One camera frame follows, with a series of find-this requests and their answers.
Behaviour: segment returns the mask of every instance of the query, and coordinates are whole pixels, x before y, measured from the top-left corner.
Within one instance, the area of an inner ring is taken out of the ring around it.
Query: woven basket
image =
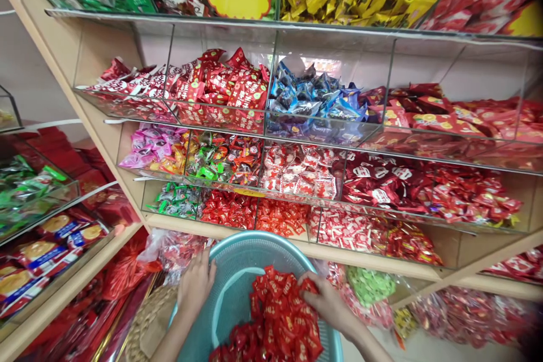
[[[128,362],[149,361],[149,358],[141,349],[141,340],[147,334],[149,326],[154,322],[160,310],[164,307],[168,307],[170,310],[173,308],[177,290],[177,286],[159,287],[142,303],[128,332],[124,349],[124,355]]]

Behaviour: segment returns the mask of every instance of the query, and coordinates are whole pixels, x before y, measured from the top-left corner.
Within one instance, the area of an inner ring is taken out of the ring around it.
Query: green wrapped candy
[[[369,308],[396,291],[396,283],[387,273],[354,266],[347,267],[347,280],[360,304]]]

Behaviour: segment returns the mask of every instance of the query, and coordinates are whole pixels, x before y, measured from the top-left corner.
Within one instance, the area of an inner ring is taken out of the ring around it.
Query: clear plastic bag
[[[213,239],[204,236],[154,228],[137,259],[141,262],[158,260],[167,272],[164,284],[176,285],[191,259],[212,243]]]

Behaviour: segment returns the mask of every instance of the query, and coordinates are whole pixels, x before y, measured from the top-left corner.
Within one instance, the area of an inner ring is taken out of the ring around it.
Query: plastic bag
[[[146,275],[162,270],[158,261],[137,260],[138,255],[145,248],[143,236],[138,232],[109,262],[104,281],[104,300],[120,299],[131,292]]]
[[[165,285],[176,285],[191,259],[213,240],[204,236],[154,228],[147,237],[145,250],[137,257],[141,262],[158,261],[167,272]]]

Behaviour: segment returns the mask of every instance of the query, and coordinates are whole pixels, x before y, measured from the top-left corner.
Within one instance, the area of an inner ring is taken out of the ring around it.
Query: glass display case
[[[0,133],[22,128],[15,98],[0,85]]]

